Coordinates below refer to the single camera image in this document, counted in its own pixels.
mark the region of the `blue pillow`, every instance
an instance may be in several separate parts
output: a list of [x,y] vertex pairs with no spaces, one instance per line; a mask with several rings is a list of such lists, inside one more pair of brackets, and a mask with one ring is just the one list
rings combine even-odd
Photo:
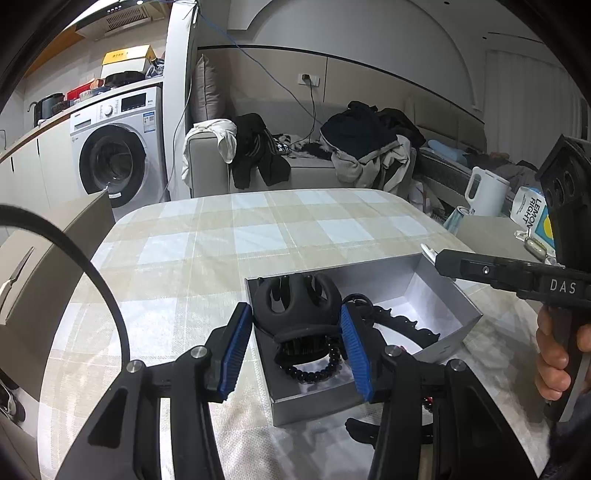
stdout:
[[465,152],[463,150],[448,147],[437,140],[429,140],[427,145],[429,145],[430,148],[439,153],[446,160],[454,161],[460,165],[464,165],[465,167],[468,166],[466,157],[464,157]]

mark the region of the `shoe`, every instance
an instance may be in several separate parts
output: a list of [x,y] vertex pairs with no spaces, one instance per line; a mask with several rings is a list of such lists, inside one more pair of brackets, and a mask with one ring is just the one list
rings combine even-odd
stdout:
[[25,407],[0,380],[0,411],[13,423],[25,421]]

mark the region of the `lemon right package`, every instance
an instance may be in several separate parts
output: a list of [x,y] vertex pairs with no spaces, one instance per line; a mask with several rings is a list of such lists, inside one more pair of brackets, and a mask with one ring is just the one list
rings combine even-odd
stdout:
[[511,208],[511,220],[523,230],[531,228],[533,236],[540,240],[549,254],[554,255],[554,237],[548,217],[546,199],[532,187],[520,187]]

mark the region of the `washing machine door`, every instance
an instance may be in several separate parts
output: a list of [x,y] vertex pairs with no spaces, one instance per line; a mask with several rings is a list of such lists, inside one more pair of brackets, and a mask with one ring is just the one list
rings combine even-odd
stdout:
[[80,179],[88,193],[107,189],[111,206],[121,207],[144,181],[146,152],[139,136],[105,125],[92,132],[80,152]]

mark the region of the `black pot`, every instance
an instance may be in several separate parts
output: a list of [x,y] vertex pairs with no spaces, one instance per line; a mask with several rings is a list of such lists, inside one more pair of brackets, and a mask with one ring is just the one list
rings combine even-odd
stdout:
[[29,105],[29,110],[27,110],[27,112],[30,112],[31,107],[35,105],[35,110],[33,112],[33,126],[36,127],[39,123],[39,120],[41,119],[47,120],[48,118],[51,118],[54,115],[53,106],[63,101],[63,93],[54,93],[53,95],[45,97],[38,102],[33,102],[31,105]]

